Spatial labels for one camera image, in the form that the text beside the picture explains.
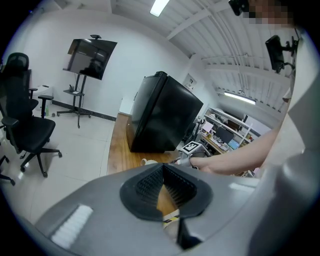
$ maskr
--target black office chair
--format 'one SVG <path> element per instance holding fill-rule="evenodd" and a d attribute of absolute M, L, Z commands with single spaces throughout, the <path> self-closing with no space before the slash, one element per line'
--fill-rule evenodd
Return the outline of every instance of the black office chair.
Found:
<path fill-rule="evenodd" d="M 33 99 L 33 94 L 37 88 L 30 88 L 31 70 L 29 68 L 29 57 L 21 52 L 15 52 L 9 55 L 3 70 L 3 76 L 19 76 L 23 79 L 23 88 L 30 96 L 30 106 L 34 110 L 39 102 Z"/>
<path fill-rule="evenodd" d="M 18 154 L 21 151 L 30 154 L 20 166 L 22 172 L 25 165 L 37 156 L 43 177 L 48 177 L 44 171 L 40 154 L 58 153 L 62 157 L 60 150 L 43 148 L 49 142 L 56 123 L 49 119 L 44 119 L 46 100 L 52 100 L 52 96 L 41 95 L 42 99 L 41 118 L 32 115 L 32 108 L 28 93 L 23 87 L 23 78 L 20 76 L 2 77 L 0 82 L 0 110 L 3 115 L 2 124 L 6 127 L 6 136 L 14 146 Z"/>

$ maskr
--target tv screen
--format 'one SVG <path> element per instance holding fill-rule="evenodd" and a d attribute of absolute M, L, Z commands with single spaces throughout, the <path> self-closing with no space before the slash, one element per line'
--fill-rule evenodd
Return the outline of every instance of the tv screen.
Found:
<path fill-rule="evenodd" d="M 117 42 L 74 39 L 63 70 L 102 80 Z"/>

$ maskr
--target white tile floor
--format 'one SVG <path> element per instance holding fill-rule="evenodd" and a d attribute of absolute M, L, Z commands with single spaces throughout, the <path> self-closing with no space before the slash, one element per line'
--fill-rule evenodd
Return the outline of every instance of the white tile floor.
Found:
<path fill-rule="evenodd" d="M 15 186 L 10 182 L 0 180 L 0 186 L 14 212 L 35 223 L 39 217 L 52 205 L 77 190 L 88 181 L 107 175 L 110 141 L 115 122 L 92 116 L 80 118 L 80 129 L 75 114 L 62 114 L 51 117 L 52 113 L 66 110 L 51 105 L 49 118 L 55 121 L 55 129 L 50 142 L 45 146 L 49 149 L 59 149 L 63 155 L 42 153 L 43 168 L 48 178 L 41 174 L 37 158 L 33 158 L 20 171 L 23 162 L 13 146 L 0 136 L 0 156 L 4 154 L 10 163 L 3 162 L 2 174 L 10 176 Z M 40 116 L 40 111 L 33 111 Z"/>

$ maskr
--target black refrigerator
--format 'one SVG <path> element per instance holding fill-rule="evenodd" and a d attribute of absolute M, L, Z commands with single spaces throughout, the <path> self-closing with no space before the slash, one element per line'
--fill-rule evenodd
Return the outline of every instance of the black refrigerator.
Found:
<path fill-rule="evenodd" d="M 127 123 L 131 152 L 174 151 L 203 103 L 165 72 L 145 77 Z"/>

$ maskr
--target wall-mounted camera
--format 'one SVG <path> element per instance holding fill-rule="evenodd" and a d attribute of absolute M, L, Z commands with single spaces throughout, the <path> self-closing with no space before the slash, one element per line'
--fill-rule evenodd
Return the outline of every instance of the wall-mounted camera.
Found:
<path fill-rule="evenodd" d="M 295 66 L 289 62 L 285 62 L 283 51 L 291 52 L 291 56 L 294 56 L 294 53 L 297 52 L 298 41 L 294 40 L 292 37 L 292 45 L 290 46 L 290 42 L 286 42 L 286 46 L 282 46 L 280 42 L 280 37 L 278 35 L 272 36 L 269 40 L 265 42 L 266 48 L 268 50 L 271 67 L 277 74 L 280 73 L 281 70 L 285 69 L 286 65 L 295 69 Z"/>
<path fill-rule="evenodd" d="M 240 16 L 243 12 L 249 12 L 248 0 L 229 0 L 229 5 L 237 16 Z"/>

